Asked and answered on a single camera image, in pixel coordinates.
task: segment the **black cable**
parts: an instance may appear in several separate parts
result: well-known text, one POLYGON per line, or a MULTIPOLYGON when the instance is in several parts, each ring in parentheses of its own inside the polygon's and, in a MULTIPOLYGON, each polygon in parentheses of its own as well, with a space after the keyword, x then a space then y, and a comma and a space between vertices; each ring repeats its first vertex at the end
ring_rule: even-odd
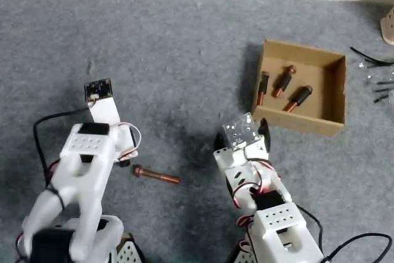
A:
POLYGON ((374 90, 374 92, 390 92, 392 90, 394 90, 394 87, 387 87, 385 89, 376 89, 374 90))
POLYGON ((249 241, 251 242, 251 247, 252 247, 254 259, 256 260, 256 263, 259 263, 259 260, 257 259, 257 256, 256 256, 256 251, 254 250, 254 246, 253 246, 251 235, 249 234, 248 227, 249 227, 249 225, 246 226, 246 234, 247 234, 247 237, 248 237, 249 241))
POLYGON ((388 239, 388 243, 387 243, 386 248, 383 250, 383 252, 380 254, 380 256, 373 263, 381 262, 383 260, 383 258, 387 255, 387 253, 390 250, 390 248, 392 247, 393 239, 391 238, 390 235, 383 234, 383 233, 374 233, 374 232, 372 232, 372 233, 364 233, 364 234, 360 234, 360 235, 357 235, 355 237, 352 237, 351 239, 349 239, 345 243, 342 243, 330 255, 325 257, 320 263, 325 263, 325 262, 331 261, 344 247, 346 247, 350 243, 354 242, 355 240, 359 240, 360 238, 363 238, 363 237, 384 237, 384 238, 388 239))
POLYGON ((39 159, 41 160, 41 166, 42 166, 42 171, 44 173, 45 185, 46 186, 48 186, 49 183, 50 183, 50 175, 49 175, 49 171, 48 171, 47 162, 46 162, 46 159, 45 159, 44 152, 42 151, 41 144, 39 143, 38 125, 40 123, 44 122, 44 121, 47 121, 48 119, 57 118, 57 117, 61 117, 61 116, 67 116, 67 115, 74 115, 74 114, 77 114, 77 113, 84 112, 84 111, 86 111, 88 109, 89 109, 89 107, 85 107, 85 108, 81 108, 81 109, 77 109, 77 110, 73 110, 73 111, 66 111, 66 112, 56 113, 56 114, 53 114, 53 115, 48 115, 48 116, 45 116, 45 117, 37 120, 33 124, 34 141, 36 142, 37 152, 38 152, 38 155, 39 155, 39 159))
POLYGON ((382 67, 382 66, 391 66, 391 65, 394 64, 394 62, 386 62, 386 61, 381 61, 381 60, 377 60, 375 58, 372 58, 372 57, 360 52, 358 49, 355 49, 354 47, 350 47, 350 49, 353 52, 355 52, 355 53, 357 53, 359 55, 362 55, 363 57, 366 57, 369 60, 368 62, 375 63, 375 65, 377 65, 377 66, 380 66, 380 67, 382 67))
POLYGON ((378 81, 376 84, 378 86, 384 86, 386 84, 394 84, 394 81, 378 81))
POLYGON ((320 221, 319 221, 318 218, 316 218, 314 215, 312 215, 312 214, 311 214, 310 212, 308 212, 306 209, 304 209, 303 207, 299 206, 298 204, 297 204, 297 207, 298 207, 301 211, 303 211, 306 215, 308 215, 309 217, 311 217, 312 220, 314 220, 314 221, 316 222, 316 224, 318 224, 318 227, 319 227, 319 239, 318 239, 318 244, 319 244, 319 249, 320 249, 320 251, 321 251, 321 252, 323 253, 323 255, 324 255, 324 252, 323 252, 323 231, 324 231, 323 225, 321 225, 321 223, 320 223, 320 221))
POLYGON ((381 100, 387 99, 388 97, 389 97, 388 94, 382 95, 382 96, 380 96, 379 98, 376 98, 376 99, 374 100, 374 103, 380 102, 381 100))
POLYGON ((60 205, 62 206, 62 211, 65 210, 65 205, 64 205, 64 201, 63 198, 60 196, 59 190, 57 190, 52 183, 49 183, 48 187, 46 188, 46 190, 52 192, 54 195, 56 195, 59 199, 60 205))

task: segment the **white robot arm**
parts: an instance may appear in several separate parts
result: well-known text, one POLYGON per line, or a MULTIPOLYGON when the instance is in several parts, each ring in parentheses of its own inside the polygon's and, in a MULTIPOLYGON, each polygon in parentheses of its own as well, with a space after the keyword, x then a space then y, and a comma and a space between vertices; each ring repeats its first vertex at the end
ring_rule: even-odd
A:
POLYGON ((322 252, 268 161, 268 135, 257 129, 250 113, 223 128, 227 146, 214 157, 242 212, 237 224, 246 228, 245 240, 228 262, 320 263, 322 252))
POLYGON ((102 198, 113 163, 137 156, 141 135, 137 129, 135 143, 134 126, 120 122, 109 79, 87 84, 85 93, 94 123, 72 127, 50 185, 23 221, 23 246, 31 263, 116 260, 123 223, 102 216, 102 198), (71 203, 79 205, 79 219, 48 228, 71 203))

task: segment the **open cardboard box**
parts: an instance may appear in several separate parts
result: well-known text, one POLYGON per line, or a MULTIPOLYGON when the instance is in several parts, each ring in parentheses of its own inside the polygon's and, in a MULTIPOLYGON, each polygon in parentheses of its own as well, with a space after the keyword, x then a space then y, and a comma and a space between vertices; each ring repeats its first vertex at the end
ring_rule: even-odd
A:
POLYGON ((256 121, 266 118, 269 124, 332 136, 345 126, 345 80, 343 54, 267 39, 257 74, 253 118, 256 121), (274 98, 275 83, 289 65, 294 65, 297 73, 286 90, 274 98), (270 79, 263 105, 256 106, 262 71, 269 72, 270 79), (292 113, 282 111, 297 90, 306 85, 313 92, 303 104, 292 113))

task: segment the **red and white wire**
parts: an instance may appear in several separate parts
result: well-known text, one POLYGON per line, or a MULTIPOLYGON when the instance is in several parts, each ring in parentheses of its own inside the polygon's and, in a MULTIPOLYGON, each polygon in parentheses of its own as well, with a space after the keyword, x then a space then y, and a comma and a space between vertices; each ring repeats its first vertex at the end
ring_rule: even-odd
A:
POLYGON ((130 147, 130 148, 128 148, 128 149, 125 149, 125 150, 121 153, 121 156, 119 156, 118 160, 121 160, 122 158, 126 157, 127 155, 130 155, 131 153, 137 151, 138 147, 139 147, 140 144, 141 144, 141 140, 142 140, 141 132, 140 132, 140 130, 139 130, 135 125, 133 125, 132 123, 126 123, 126 122, 122 122, 122 123, 118 123, 118 124, 117 124, 117 126, 123 126, 123 125, 127 125, 127 126, 133 128, 134 130, 136 130, 136 131, 137 131, 137 134, 139 135, 139 138, 138 138, 138 142, 137 142, 137 144, 135 145, 135 147, 130 147))
POLYGON ((238 220, 236 221, 236 225, 238 227, 244 227, 249 225, 251 222, 253 222, 253 215, 245 215, 245 216, 241 216, 238 218, 238 220))
POLYGON ((248 241, 246 241, 246 240, 241 240, 241 241, 239 242, 239 249, 240 249, 242 252, 244 252, 244 253, 250 254, 251 252, 246 251, 246 250, 244 249, 244 246, 250 246, 250 245, 251 245, 250 242, 248 242, 248 241))

